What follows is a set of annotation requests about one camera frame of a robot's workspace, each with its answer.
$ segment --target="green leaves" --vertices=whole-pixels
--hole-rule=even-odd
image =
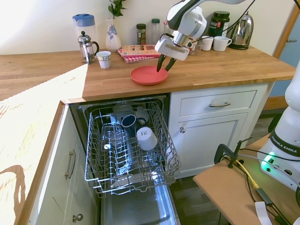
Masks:
[[[122,2],[125,0],[109,0],[111,3],[110,6],[108,6],[108,11],[112,13],[113,18],[115,18],[116,16],[123,16],[123,14],[121,13],[121,9],[126,9],[123,7]]]

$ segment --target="white wall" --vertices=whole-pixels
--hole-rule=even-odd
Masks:
[[[204,16],[213,11],[230,12],[234,22],[252,0],[239,5],[205,2]],[[115,24],[122,44],[136,43],[136,24],[149,24],[152,18],[165,20],[168,10],[179,0],[127,0],[123,17]],[[0,15],[0,54],[43,53],[79,50],[72,16],[89,13],[95,16],[100,48],[105,48],[107,26],[105,19],[109,0],[2,0]],[[251,45],[273,54],[283,28],[291,13],[293,0],[256,0],[249,13],[255,27]],[[150,26],[147,26],[150,39]]]

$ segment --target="dishwasher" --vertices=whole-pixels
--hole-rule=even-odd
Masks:
[[[85,180],[100,199],[101,225],[180,225],[169,185],[181,166],[168,132],[166,95],[71,105],[86,151]],[[114,112],[126,106],[130,112]],[[150,151],[120,125],[127,114],[145,115],[157,137]]]

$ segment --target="pink plate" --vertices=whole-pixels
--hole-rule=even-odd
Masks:
[[[156,66],[139,67],[131,71],[131,78],[140,84],[154,85],[165,81],[168,77],[168,71],[161,68],[156,72]]]

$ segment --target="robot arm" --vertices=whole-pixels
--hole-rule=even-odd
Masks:
[[[206,19],[199,5],[209,0],[184,0],[174,5],[168,15],[169,27],[175,30],[172,37],[164,35],[155,45],[155,50],[161,53],[157,71],[160,70],[165,56],[171,57],[166,70],[169,70],[176,60],[185,60],[191,47],[191,39],[199,38],[205,31]],[[227,4],[239,4],[245,0],[214,0]]]

